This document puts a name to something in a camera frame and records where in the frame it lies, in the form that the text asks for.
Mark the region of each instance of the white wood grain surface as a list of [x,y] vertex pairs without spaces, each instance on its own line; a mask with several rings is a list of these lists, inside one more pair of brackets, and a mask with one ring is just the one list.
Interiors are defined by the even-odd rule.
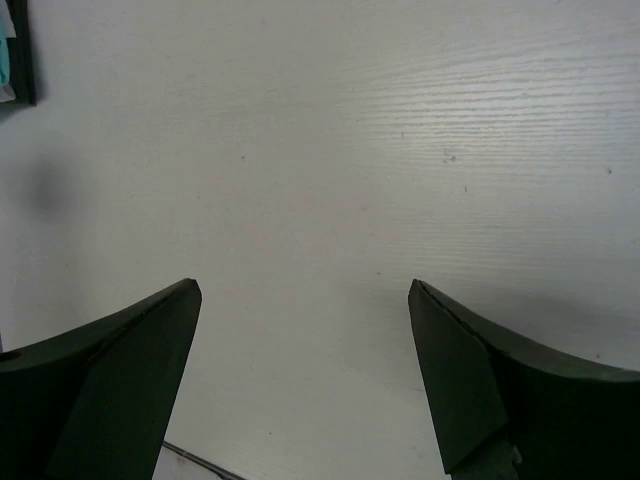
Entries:
[[640,368],[636,0],[33,0],[5,347],[185,276],[168,439],[249,480],[444,478],[413,277]]

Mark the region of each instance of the teal paper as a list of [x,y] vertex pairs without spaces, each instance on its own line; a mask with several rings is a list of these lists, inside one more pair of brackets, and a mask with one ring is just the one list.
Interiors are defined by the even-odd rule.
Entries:
[[4,27],[0,23],[0,86],[4,86],[9,83],[10,72],[7,37],[4,33]]

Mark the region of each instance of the wood grain texture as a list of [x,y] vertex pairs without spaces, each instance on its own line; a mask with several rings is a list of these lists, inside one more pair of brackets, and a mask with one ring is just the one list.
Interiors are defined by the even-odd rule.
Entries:
[[637,1],[36,3],[5,347],[197,278],[168,439],[249,480],[444,478],[414,277],[640,368]]

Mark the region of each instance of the white panel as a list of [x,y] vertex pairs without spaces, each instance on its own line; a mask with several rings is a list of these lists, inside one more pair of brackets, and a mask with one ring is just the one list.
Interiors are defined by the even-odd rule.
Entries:
[[167,438],[249,480],[444,478],[413,277],[640,367],[636,0],[33,3],[5,347],[195,277]]

